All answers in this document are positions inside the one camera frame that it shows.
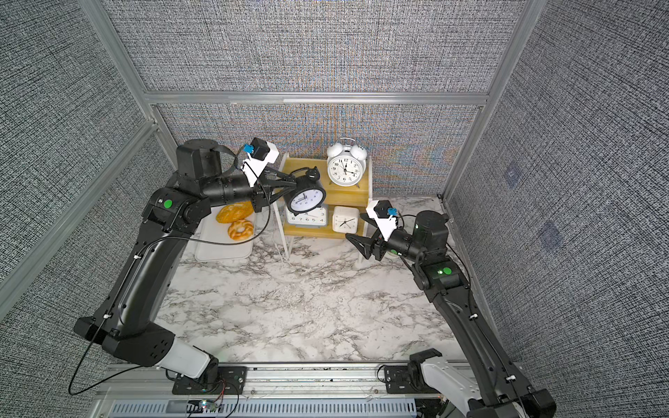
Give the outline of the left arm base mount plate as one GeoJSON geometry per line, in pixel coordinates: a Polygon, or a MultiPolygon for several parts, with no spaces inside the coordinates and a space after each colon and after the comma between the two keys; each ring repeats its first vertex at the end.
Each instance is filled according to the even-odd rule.
{"type": "Polygon", "coordinates": [[[247,381],[247,367],[219,366],[216,372],[206,371],[199,378],[179,374],[174,378],[173,395],[240,395],[247,381]]]}

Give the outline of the white twin-bell alarm clock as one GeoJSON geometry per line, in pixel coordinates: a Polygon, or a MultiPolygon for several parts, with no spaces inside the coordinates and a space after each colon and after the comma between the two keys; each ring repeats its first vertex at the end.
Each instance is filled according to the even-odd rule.
{"type": "Polygon", "coordinates": [[[357,186],[367,170],[368,150],[342,137],[327,149],[327,174],[336,186],[357,186]]]}

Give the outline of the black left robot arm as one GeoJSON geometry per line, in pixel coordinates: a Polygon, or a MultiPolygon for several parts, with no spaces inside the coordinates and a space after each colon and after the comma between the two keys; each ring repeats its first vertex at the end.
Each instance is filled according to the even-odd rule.
{"type": "Polygon", "coordinates": [[[177,170],[146,204],[118,280],[93,315],[78,318],[75,334],[137,366],[162,367],[204,385],[217,380],[214,356],[154,320],[188,241],[213,207],[244,200],[256,210],[269,205],[273,185],[262,174],[279,151],[258,138],[241,149],[246,156],[239,161],[214,140],[192,139],[177,147],[177,170]]]}

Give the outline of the black twin-bell alarm clock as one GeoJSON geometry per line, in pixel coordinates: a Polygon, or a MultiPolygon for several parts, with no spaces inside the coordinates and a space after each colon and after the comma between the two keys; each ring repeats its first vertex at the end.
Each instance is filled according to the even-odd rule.
{"type": "Polygon", "coordinates": [[[322,206],[327,193],[321,184],[321,174],[317,167],[303,167],[289,175],[294,179],[294,186],[289,188],[284,200],[292,214],[305,214],[322,206]]]}

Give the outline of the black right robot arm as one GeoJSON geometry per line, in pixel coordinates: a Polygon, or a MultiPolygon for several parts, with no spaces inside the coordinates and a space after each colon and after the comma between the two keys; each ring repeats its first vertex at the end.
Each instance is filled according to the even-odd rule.
{"type": "Polygon", "coordinates": [[[466,273],[448,254],[448,218],[421,211],[410,232],[397,225],[397,210],[383,200],[361,218],[374,226],[371,237],[347,234],[365,258],[398,255],[428,301],[444,317],[465,355],[473,380],[447,366],[443,355],[424,350],[409,358],[409,380],[433,388],[465,417],[552,417],[557,404],[546,389],[533,388],[492,332],[466,273]]]}

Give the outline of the grey square alarm clock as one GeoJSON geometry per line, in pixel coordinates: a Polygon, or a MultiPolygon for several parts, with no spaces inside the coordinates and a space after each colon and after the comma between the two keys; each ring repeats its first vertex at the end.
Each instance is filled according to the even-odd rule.
{"type": "Polygon", "coordinates": [[[299,227],[324,227],[329,223],[328,207],[317,207],[309,212],[294,214],[288,208],[285,209],[287,223],[299,227]]]}

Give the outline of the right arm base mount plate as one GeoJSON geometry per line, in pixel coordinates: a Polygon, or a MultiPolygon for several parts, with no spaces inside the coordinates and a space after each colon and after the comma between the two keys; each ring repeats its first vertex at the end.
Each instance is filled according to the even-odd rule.
{"type": "Polygon", "coordinates": [[[420,386],[412,379],[407,365],[381,365],[376,371],[376,378],[391,395],[428,394],[430,390],[420,386]]]}

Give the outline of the small white square alarm clock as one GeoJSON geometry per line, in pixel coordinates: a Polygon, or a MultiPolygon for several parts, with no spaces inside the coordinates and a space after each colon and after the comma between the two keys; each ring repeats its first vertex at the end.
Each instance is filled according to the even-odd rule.
{"type": "Polygon", "coordinates": [[[335,207],[332,214],[332,228],[336,233],[356,233],[359,209],[355,207],[335,207]]]}

